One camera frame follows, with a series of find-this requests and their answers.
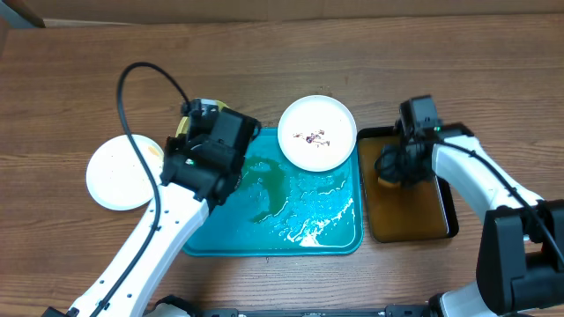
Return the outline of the teal and yellow sponge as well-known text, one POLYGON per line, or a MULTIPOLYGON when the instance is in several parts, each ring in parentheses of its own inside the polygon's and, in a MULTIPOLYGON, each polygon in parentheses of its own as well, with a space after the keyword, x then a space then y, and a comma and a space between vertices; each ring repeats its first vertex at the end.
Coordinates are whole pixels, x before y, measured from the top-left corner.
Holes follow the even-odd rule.
POLYGON ((395 178, 379 176, 377 182, 380 186, 386 188, 400 188, 402 186, 402 182, 395 178))

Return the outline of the white plate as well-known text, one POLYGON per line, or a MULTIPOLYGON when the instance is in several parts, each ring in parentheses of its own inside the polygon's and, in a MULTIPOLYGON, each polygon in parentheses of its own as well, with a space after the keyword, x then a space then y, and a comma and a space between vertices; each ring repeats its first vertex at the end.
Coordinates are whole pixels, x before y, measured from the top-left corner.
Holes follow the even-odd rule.
POLYGON ((133 210, 154 197, 151 182, 125 135, 106 141, 95 151, 85 183, 92 199, 109 210, 133 210))
POLYGON ((285 157, 309 172, 342 165, 352 154, 357 126, 349 109, 324 95, 293 102, 278 122, 278 144, 285 157))

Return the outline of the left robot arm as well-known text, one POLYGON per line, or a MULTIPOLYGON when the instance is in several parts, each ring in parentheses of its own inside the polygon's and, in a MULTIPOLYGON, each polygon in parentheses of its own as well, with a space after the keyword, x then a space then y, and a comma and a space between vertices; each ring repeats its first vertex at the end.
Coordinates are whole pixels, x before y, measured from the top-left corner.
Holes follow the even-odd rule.
POLYGON ((218 100, 184 105, 165 147, 140 135, 106 141, 85 173, 89 194, 117 211, 146 211, 97 281, 68 316, 141 316, 185 242, 237 189, 255 118, 218 100))

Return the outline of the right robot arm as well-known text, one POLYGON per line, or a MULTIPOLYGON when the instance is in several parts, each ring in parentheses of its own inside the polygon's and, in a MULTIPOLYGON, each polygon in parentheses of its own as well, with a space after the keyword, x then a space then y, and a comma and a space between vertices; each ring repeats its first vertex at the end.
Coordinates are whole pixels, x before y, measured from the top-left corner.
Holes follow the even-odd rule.
POLYGON ((462 123, 444 124, 431 96, 399 106, 397 145, 375 161, 379 183, 407 187, 435 176, 483 224, 474 282, 430 298, 425 316, 525 316, 563 302, 563 202, 521 186, 462 123))

